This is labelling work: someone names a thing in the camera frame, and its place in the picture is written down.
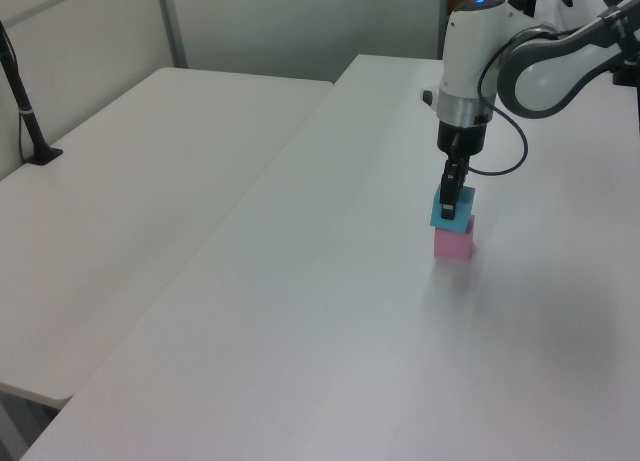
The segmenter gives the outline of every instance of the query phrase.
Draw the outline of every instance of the white tabletop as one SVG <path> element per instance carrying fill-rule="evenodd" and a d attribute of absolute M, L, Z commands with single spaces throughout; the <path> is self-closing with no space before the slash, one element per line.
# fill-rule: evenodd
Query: white tabletop
<path fill-rule="evenodd" d="M 0 183 L 0 389 L 76 393 L 330 89 L 163 69 Z"/>
<path fill-rule="evenodd" d="M 24 459 L 637 460 L 635 92 L 522 121 L 436 261 L 440 75 L 359 57 Z"/>

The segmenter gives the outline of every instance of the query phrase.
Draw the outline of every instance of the white wall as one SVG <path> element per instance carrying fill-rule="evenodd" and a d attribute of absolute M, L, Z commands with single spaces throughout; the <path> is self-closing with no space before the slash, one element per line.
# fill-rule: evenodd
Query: white wall
<path fill-rule="evenodd" d="M 31 7 L 28 1 L 20 2 Z M 173 64 L 158 0 L 65 0 L 7 32 L 50 144 L 156 69 Z M 2 179 L 19 166 L 19 158 L 18 111 L 3 72 L 0 78 Z M 30 149 L 28 135 L 24 145 Z"/>
<path fill-rule="evenodd" d="M 335 81 L 359 53 L 435 58 L 441 1 L 173 4 L 190 68 Z"/>

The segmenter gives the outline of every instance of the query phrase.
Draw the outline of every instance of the black cable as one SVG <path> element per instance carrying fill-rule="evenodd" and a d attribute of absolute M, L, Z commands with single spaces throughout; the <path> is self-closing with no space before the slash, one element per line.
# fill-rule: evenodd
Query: black cable
<path fill-rule="evenodd" d="M 4 30 L 4 26 L 2 28 L 2 37 L 6 40 L 7 45 L 9 46 L 11 57 L 16 65 L 16 71 L 18 71 L 18 56 L 16 55 L 15 49 L 13 49 L 13 44 L 11 44 L 11 38 L 9 38 L 7 32 Z M 22 164 L 25 164 L 24 153 L 22 152 L 22 113 L 20 112 L 18 112 L 18 153 L 20 154 L 20 161 Z"/>
<path fill-rule="evenodd" d="M 487 72 L 489 71 L 489 69 L 491 69 L 491 65 L 502 55 L 502 53 L 506 49 L 508 49 L 511 45 L 513 45 L 513 43 L 515 43 L 518 40 L 518 37 L 521 34 L 523 34 L 526 31 L 529 31 L 531 29 L 532 28 L 529 28 L 529 29 L 525 29 L 524 31 L 519 32 L 518 34 L 513 36 L 509 41 L 507 41 L 498 51 L 496 51 L 494 53 L 494 55 L 491 57 L 491 59 L 489 60 L 487 65 L 482 70 L 482 74 L 480 74 L 480 79 L 478 80 L 478 85 L 476 87 L 476 91 L 478 93 L 478 97 L 480 98 L 480 101 L 482 102 L 482 104 L 487 106 L 489 109 L 495 111 L 500 116 L 502 116 L 505 120 L 507 120 L 507 122 L 509 124 L 511 124 L 511 126 L 513 126 L 515 128 L 515 130 L 518 132 L 518 134 L 520 135 L 520 138 L 522 138 L 522 147 L 523 147 L 522 157 L 520 158 L 520 160 L 516 164 L 514 164 L 510 168 L 502 170 L 502 171 L 481 171 L 479 169 L 474 169 L 471 166 L 469 166 L 468 169 L 472 173 L 479 174 L 481 176 L 504 176 L 505 174 L 512 173 L 513 171 L 518 169 L 520 166 L 522 166 L 522 164 L 527 159 L 527 156 L 529 155 L 529 142 L 527 141 L 527 136 L 524 134 L 524 131 L 522 130 L 522 128 L 520 126 L 518 126 L 518 123 L 516 123 L 508 114 L 506 114 L 501 109 L 497 108 L 495 104 L 491 103 L 484 96 L 484 94 L 482 94 L 482 82 L 484 81 L 484 78 L 487 75 Z M 571 34 L 572 32 L 564 31 L 564 32 L 559 32 L 559 33 L 553 33 L 553 32 L 550 32 L 550 31 L 542 31 L 542 32 L 539 32 L 539 33 L 536 33 L 536 34 L 532 35 L 532 37 L 527 39 L 527 41 L 531 41 L 533 39 L 539 39 L 539 38 L 558 39 L 559 37 L 567 35 L 567 34 Z"/>

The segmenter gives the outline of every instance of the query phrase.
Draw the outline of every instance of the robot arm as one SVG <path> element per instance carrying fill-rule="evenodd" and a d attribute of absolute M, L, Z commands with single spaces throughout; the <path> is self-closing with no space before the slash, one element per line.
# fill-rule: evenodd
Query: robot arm
<path fill-rule="evenodd" d="M 440 86 L 423 93 L 440 119 L 438 148 L 448 155 L 442 218 L 455 217 L 469 158 L 482 150 L 496 94 L 518 116 L 551 116 L 602 72 L 635 60 L 640 53 L 636 36 L 640 0 L 625 0 L 569 35 L 537 26 L 504 0 L 471 0 L 456 8 Z"/>

